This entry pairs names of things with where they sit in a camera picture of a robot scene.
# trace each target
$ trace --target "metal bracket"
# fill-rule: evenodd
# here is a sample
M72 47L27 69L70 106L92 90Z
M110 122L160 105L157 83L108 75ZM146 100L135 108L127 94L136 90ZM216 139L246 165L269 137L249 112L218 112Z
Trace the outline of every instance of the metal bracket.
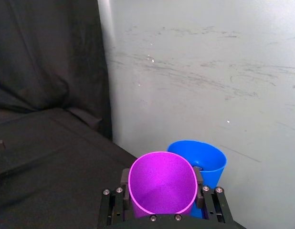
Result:
M213 229L243 229L236 224L231 216L227 204L224 189L216 187L211 189L203 186L201 189L204 196L204 219L194 218L186 215L157 214L139 219L128 217L123 204L125 190L122 186L116 190L104 189L102 192L101 206L98 219L98 229L155 229L155 228L213 228Z
M200 174L200 168L199 167L194 166L193 169L194 169L195 176L196 176L196 179L197 179L197 184L198 184L198 192L197 192L197 195L196 195L195 203L196 203L196 206L198 208L203 208L204 207L204 197L201 194L201 188L202 188L202 185L203 185L203 177Z
M130 195L129 195L129 189L128 189L128 174L129 174L130 169L125 168L122 171L122 176L121 176L121 182L120 185L124 189L124 195L123 195L123 206L124 209L128 210L130 209Z

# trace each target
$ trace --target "blue cup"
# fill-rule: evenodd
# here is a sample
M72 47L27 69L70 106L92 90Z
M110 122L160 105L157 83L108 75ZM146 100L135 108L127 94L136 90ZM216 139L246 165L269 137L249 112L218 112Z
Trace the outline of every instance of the blue cup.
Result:
M168 152L178 154L185 158L192 166L202 168L200 171L204 185L215 188L226 166L227 158L219 149L207 143L182 140L172 143ZM191 216L202 218L201 209L194 206Z

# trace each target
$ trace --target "screw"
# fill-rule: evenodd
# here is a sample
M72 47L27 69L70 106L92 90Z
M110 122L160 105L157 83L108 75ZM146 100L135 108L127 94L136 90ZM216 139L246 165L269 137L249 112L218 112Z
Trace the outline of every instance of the screw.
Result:
M203 171L203 168L202 167L194 166L194 168L197 168L199 171Z
M109 189L105 189L105 190L103 191L103 194L104 194L104 195L108 195L109 193L110 193Z
M203 190L204 190L204 191L209 191L208 186L203 186Z
M121 188L121 187L119 187L119 188L117 188L117 190L116 190L118 193L120 193L120 192L122 192L123 191L123 188Z
M174 218L176 221L181 221L181 219L182 219L181 215L175 215Z
M215 189L215 191L218 192L218 193L221 193L221 192L223 192L223 189L222 189L221 187L217 187L217 188Z
M152 216L150 216L149 219L150 219L152 222L155 222L155 221L157 220L157 216L152 215Z

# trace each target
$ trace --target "white wall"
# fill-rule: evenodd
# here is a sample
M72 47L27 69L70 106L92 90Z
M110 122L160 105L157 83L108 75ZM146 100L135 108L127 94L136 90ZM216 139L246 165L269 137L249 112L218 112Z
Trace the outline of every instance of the white wall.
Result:
M115 142L227 155L220 185L249 229L295 229L295 0L99 0Z

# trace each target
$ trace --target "black cloth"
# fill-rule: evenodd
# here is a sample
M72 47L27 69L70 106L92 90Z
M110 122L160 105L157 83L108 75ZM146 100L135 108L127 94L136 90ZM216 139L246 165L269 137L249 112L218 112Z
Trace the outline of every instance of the black cloth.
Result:
M0 122L0 229L95 228L101 192L135 158L52 109Z
M0 119L55 107L112 137L97 0L0 0Z

